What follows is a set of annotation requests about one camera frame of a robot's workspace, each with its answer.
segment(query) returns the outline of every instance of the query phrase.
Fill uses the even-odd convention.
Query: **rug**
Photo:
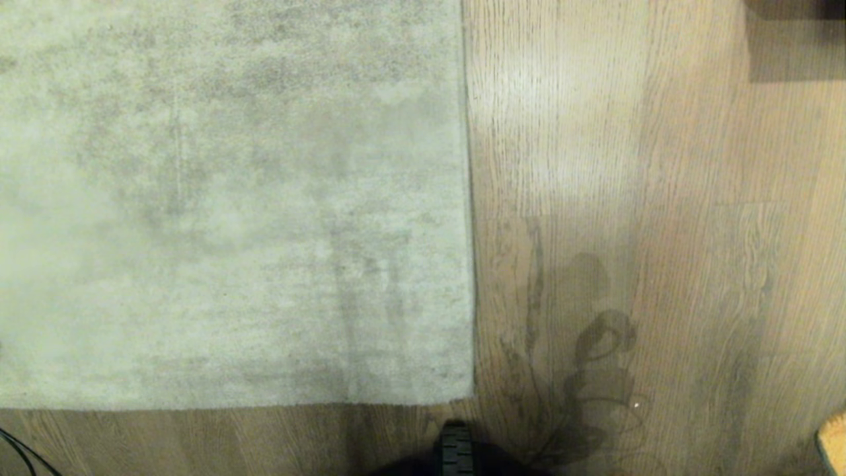
[[[0,2],[0,407],[470,396],[459,0]]]

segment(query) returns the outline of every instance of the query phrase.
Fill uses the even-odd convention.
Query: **floor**
[[[846,403],[846,24],[800,10],[466,0],[476,398],[0,426],[66,474],[363,474],[447,418],[563,474],[821,473],[814,429]]]

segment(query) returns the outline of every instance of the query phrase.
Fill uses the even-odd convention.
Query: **wire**
[[[35,452],[32,448],[28,447],[23,441],[18,440],[14,436],[12,436],[8,431],[5,429],[0,428],[0,438],[6,440],[12,449],[15,450],[20,455],[20,459],[24,460],[24,464],[26,464],[26,468],[30,470],[30,476],[37,476],[35,467],[32,466],[32,461],[30,461],[29,457],[26,456],[26,453],[30,453],[32,457],[35,458],[36,461],[41,463],[47,471],[52,474],[52,476],[62,476],[62,474],[54,468],[47,460],[41,457],[38,453]]]

